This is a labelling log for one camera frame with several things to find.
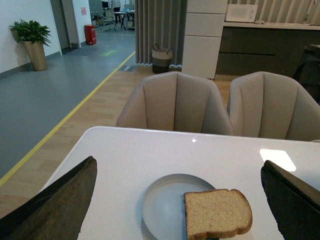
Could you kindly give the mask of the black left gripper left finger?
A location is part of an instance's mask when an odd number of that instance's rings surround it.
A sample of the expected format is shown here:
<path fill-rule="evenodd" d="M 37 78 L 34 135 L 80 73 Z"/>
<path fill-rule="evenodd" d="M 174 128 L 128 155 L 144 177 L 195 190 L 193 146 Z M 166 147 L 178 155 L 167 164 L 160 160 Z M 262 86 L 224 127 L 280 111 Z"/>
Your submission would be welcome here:
<path fill-rule="evenodd" d="M 0 220 L 2 240 L 76 240 L 97 178 L 89 156 Z"/>

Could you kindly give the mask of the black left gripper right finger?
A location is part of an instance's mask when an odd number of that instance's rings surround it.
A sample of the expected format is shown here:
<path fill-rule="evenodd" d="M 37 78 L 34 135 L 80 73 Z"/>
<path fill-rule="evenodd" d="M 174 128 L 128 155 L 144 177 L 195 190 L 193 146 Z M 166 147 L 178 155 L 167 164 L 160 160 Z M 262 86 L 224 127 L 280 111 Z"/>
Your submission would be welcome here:
<path fill-rule="evenodd" d="M 278 230 L 286 240 L 320 238 L 320 191 L 270 160 L 261 184 Z"/>

